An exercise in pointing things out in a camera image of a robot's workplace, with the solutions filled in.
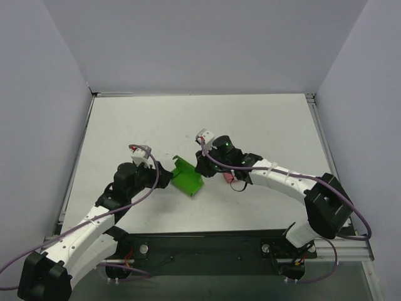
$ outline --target screw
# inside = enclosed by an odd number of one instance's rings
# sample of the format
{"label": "screw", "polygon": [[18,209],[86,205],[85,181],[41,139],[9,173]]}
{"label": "screw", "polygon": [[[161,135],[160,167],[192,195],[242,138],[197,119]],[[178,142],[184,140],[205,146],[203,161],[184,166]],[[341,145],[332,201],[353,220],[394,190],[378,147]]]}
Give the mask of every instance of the screw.
{"label": "screw", "polygon": [[146,253],[148,253],[148,250],[149,250],[149,247],[148,247],[147,245],[141,245],[141,246],[139,247],[139,252],[140,252],[141,254],[146,254]]}
{"label": "screw", "polygon": [[269,253],[269,249],[270,249],[270,246],[269,246],[267,243],[265,243],[265,244],[262,246],[262,252],[263,252],[263,253]]}

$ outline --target white table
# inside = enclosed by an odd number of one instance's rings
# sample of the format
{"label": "white table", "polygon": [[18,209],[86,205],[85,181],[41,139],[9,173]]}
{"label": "white table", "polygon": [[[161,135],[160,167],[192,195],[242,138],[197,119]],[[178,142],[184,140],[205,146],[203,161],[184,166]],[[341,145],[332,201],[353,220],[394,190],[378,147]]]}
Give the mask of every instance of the white table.
{"label": "white table", "polygon": [[[117,166],[130,161],[129,144],[149,145],[171,171],[175,155],[196,165],[194,140],[203,128],[288,169],[330,171],[303,94],[96,98],[63,230],[84,217]],[[192,199],[171,185],[156,190],[117,226],[130,233],[283,229],[306,214],[299,202],[266,187],[236,193],[221,175],[204,181]]]}

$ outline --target gray panel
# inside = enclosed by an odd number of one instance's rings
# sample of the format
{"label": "gray panel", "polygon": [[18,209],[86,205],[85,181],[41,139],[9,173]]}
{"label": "gray panel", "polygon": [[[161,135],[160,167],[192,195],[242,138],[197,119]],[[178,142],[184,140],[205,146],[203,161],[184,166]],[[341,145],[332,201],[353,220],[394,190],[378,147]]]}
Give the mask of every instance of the gray panel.
{"label": "gray panel", "polygon": [[[43,241],[58,217],[91,94],[40,0],[0,9],[0,265]],[[17,285],[22,261],[0,276]],[[0,300],[17,300],[0,292]]]}
{"label": "gray panel", "polygon": [[401,295],[400,11],[398,0],[368,2],[316,99],[341,181],[372,226],[386,300]]}
{"label": "gray panel", "polygon": [[367,0],[44,0],[96,92],[315,92]]}
{"label": "gray panel", "polygon": [[[309,263],[305,277],[326,273],[332,263]],[[155,277],[131,283],[107,281],[92,271],[75,288],[71,301],[111,300],[297,300],[369,301],[361,263],[340,263],[327,280],[310,285],[285,284],[284,277]]]}

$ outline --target gray wall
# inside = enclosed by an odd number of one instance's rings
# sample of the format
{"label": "gray wall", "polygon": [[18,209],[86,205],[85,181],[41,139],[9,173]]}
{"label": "gray wall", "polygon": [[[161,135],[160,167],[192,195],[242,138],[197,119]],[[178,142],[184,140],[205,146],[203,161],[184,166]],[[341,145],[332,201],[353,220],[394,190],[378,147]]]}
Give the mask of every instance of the gray wall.
{"label": "gray wall", "polygon": [[[58,217],[91,95],[41,0],[0,4],[0,265]],[[17,285],[22,261],[0,276]],[[17,300],[0,292],[0,300]]]}
{"label": "gray wall", "polygon": [[373,228],[386,300],[400,300],[401,2],[369,0],[317,94],[343,184]]}
{"label": "gray wall", "polygon": [[316,92],[367,0],[44,0],[95,92]]}

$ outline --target black cable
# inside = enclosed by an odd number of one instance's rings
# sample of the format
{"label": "black cable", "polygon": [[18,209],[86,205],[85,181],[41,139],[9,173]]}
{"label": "black cable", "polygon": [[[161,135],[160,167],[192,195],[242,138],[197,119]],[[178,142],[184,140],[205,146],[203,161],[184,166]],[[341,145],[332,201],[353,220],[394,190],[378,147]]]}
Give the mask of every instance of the black cable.
{"label": "black cable", "polygon": [[232,190],[236,191],[237,193],[241,193],[241,192],[243,192],[243,191],[247,188],[248,183],[245,182],[245,185],[244,185],[244,187],[243,187],[241,190],[236,190],[236,189],[234,189],[233,186],[232,186],[232,182],[234,182],[234,180],[235,180],[235,179],[231,179],[231,181],[230,181],[230,187],[231,187]]}

